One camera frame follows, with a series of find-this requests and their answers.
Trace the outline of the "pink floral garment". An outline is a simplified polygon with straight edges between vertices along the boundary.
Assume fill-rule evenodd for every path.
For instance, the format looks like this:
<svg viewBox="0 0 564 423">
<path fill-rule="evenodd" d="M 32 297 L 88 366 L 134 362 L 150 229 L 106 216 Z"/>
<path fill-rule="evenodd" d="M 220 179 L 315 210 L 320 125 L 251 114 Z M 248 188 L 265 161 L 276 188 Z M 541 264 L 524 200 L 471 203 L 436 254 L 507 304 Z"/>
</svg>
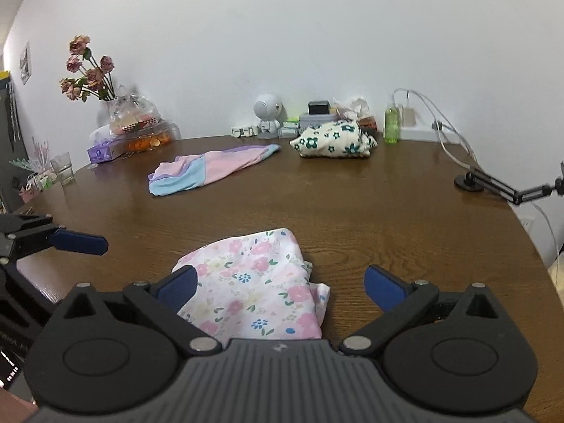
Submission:
<svg viewBox="0 0 564 423">
<path fill-rule="evenodd" d="M 310 281 L 313 266 L 289 229 L 215 241 L 173 269 L 185 265 L 196 269 L 198 287 L 178 315 L 223 345 L 235 338 L 322 337 L 331 289 Z"/>
</svg>

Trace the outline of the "clear drinking glass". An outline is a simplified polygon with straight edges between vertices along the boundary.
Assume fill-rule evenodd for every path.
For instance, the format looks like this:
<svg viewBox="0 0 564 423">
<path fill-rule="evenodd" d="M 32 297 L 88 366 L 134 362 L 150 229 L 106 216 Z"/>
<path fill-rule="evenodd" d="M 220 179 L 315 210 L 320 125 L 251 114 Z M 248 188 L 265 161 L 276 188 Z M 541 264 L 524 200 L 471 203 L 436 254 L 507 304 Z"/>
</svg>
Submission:
<svg viewBox="0 0 564 423">
<path fill-rule="evenodd" d="M 75 173 L 69 152 L 60 154 L 51 159 L 51 168 L 61 185 L 66 185 L 75 179 Z"/>
</svg>

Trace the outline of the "purple tissue box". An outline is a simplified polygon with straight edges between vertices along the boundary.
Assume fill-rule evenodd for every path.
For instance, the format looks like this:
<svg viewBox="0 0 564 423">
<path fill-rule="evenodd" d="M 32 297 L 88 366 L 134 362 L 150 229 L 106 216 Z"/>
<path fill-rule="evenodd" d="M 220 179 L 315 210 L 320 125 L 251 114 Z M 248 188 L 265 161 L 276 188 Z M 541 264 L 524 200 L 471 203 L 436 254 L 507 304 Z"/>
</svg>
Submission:
<svg viewBox="0 0 564 423">
<path fill-rule="evenodd" d="M 126 152 L 125 140 L 114 139 L 95 143 L 87 150 L 90 163 L 109 163 L 120 158 Z"/>
</svg>

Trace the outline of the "pink blue purple garment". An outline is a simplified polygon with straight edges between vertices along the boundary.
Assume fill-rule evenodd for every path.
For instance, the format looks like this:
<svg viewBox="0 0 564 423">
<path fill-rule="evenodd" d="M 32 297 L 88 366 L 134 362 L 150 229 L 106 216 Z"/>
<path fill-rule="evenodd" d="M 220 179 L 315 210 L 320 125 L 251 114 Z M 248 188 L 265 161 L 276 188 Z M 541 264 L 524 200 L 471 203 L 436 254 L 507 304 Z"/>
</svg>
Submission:
<svg viewBox="0 0 564 423">
<path fill-rule="evenodd" d="M 277 144 L 247 145 L 178 156 L 160 163 L 148 176 L 148 191 L 155 197 L 165 197 L 200 188 L 261 163 L 280 149 Z"/>
</svg>

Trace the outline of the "plastic bag of snacks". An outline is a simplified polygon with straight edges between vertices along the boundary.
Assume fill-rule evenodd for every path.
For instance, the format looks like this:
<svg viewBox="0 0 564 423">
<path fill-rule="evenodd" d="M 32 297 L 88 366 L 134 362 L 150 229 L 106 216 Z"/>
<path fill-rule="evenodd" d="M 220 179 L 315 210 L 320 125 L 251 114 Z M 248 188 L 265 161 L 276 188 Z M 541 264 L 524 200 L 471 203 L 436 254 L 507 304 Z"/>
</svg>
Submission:
<svg viewBox="0 0 564 423">
<path fill-rule="evenodd" d="M 90 135 L 94 146 L 144 153 L 181 138 L 179 127 L 161 116 L 157 105 L 135 89 L 118 86 L 117 97 L 103 108 L 108 123 Z"/>
</svg>

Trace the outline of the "dried pink rose bouquet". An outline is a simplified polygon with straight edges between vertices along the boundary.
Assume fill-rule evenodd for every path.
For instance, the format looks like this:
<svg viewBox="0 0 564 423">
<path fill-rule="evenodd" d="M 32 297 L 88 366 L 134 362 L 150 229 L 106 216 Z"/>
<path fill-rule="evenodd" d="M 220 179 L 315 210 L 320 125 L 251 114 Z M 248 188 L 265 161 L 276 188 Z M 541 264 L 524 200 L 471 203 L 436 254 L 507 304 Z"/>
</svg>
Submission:
<svg viewBox="0 0 564 423">
<path fill-rule="evenodd" d="M 114 61 L 109 55 L 96 59 L 90 43 L 88 35 L 77 35 L 70 41 L 66 70 L 74 76 L 59 81 L 61 94 L 70 101 L 86 102 L 95 97 L 110 102 L 117 97 L 112 78 Z"/>
</svg>

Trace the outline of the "green liquid bottle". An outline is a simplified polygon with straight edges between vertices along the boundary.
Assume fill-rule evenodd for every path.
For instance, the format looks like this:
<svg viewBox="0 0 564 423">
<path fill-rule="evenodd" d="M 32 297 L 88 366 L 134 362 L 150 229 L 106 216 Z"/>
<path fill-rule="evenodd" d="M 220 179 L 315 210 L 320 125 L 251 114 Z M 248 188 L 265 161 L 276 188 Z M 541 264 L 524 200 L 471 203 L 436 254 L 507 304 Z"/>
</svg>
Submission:
<svg viewBox="0 0 564 423">
<path fill-rule="evenodd" d="M 398 142 L 400 136 L 400 114 L 396 103 L 391 100 L 384 112 L 384 141 L 388 144 Z"/>
</svg>

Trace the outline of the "cream green floral pouch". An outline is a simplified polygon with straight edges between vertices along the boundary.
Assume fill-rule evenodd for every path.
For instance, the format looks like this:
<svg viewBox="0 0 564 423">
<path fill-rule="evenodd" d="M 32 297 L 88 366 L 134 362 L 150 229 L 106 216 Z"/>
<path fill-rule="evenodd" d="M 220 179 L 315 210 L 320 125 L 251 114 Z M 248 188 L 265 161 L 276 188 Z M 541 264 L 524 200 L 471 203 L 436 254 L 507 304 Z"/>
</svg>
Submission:
<svg viewBox="0 0 564 423">
<path fill-rule="evenodd" d="M 368 158 L 377 146 L 373 136 L 350 120 L 308 127 L 290 142 L 302 158 Z"/>
</svg>

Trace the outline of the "white power strip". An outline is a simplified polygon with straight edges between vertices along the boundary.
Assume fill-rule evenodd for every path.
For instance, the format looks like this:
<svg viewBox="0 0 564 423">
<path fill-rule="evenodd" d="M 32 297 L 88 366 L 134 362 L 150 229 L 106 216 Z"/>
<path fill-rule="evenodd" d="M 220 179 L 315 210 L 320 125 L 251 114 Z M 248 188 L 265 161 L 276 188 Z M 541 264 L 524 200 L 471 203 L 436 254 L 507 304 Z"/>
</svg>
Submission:
<svg viewBox="0 0 564 423">
<path fill-rule="evenodd" d="M 247 126 L 233 126 L 231 128 L 231 136 L 236 139 L 247 139 L 248 137 L 255 137 L 259 133 L 259 127 L 255 125 Z"/>
</svg>

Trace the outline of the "white crumpled tissue pack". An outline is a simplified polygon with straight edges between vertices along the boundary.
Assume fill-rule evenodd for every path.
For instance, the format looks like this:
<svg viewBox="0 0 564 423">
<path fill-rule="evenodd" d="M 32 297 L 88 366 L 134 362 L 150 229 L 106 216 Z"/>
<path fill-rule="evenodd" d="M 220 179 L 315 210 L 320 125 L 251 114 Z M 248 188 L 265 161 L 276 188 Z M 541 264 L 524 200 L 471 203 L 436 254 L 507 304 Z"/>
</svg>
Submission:
<svg viewBox="0 0 564 423">
<path fill-rule="evenodd" d="M 333 107 L 340 118 L 353 121 L 359 127 L 378 130 L 375 115 L 363 97 L 354 97 L 346 101 L 334 99 Z"/>
</svg>

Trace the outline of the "grey storage tin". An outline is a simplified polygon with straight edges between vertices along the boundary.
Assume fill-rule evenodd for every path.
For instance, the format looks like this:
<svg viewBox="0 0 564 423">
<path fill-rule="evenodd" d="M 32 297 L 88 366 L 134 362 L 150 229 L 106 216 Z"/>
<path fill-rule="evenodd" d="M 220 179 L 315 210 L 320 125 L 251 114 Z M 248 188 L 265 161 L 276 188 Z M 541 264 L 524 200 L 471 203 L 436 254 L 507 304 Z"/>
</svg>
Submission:
<svg viewBox="0 0 564 423">
<path fill-rule="evenodd" d="M 334 122 L 338 120 L 338 114 L 329 113 L 322 115 L 310 115 L 304 113 L 299 117 L 298 132 L 302 134 L 309 127 L 318 127 L 327 122 Z"/>
</svg>

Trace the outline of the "green white small box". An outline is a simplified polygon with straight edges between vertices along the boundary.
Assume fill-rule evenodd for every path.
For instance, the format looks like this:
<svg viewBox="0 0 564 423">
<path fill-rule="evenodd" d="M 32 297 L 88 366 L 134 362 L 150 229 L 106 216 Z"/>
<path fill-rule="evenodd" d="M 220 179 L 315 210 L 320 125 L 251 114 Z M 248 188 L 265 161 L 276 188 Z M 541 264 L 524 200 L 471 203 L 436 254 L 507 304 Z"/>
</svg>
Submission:
<svg viewBox="0 0 564 423">
<path fill-rule="evenodd" d="M 294 139 L 299 135 L 299 118 L 291 117 L 281 122 L 278 136 L 281 139 Z"/>
</svg>

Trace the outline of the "small black box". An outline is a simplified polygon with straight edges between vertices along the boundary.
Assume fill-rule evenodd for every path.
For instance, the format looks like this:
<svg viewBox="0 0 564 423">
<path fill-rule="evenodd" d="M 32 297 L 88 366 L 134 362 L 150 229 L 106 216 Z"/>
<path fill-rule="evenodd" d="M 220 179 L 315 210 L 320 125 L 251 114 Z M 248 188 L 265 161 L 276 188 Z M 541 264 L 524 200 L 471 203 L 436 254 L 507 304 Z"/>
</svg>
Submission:
<svg viewBox="0 0 564 423">
<path fill-rule="evenodd" d="M 331 105 L 327 100 L 313 100 L 308 103 L 310 116 L 328 115 L 329 113 L 331 113 Z"/>
</svg>

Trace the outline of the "white robot figurine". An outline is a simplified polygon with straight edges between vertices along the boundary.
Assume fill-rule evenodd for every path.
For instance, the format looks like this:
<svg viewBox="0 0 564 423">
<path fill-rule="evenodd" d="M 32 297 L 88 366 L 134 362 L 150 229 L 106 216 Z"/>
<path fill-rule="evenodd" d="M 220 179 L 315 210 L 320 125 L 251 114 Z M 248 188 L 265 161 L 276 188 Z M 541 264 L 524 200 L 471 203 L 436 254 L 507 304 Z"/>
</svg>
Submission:
<svg viewBox="0 0 564 423">
<path fill-rule="evenodd" d="M 282 109 L 282 102 L 275 94 L 261 94 L 255 100 L 253 112 L 259 119 L 258 139 L 270 140 L 278 136 Z"/>
</svg>

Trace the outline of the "white wall charger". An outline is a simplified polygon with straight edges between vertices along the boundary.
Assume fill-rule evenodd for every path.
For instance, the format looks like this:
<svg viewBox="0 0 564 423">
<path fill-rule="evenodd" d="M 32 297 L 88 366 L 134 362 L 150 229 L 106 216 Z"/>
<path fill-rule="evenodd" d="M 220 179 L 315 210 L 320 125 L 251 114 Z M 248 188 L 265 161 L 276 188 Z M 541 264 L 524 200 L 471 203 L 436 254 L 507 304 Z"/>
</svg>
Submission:
<svg viewBox="0 0 564 423">
<path fill-rule="evenodd" d="M 401 126 L 403 128 L 415 127 L 417 125 L 417 118 L 415 110 L 412 107 L 405 106 L 400 108 Z"/>
</svg>

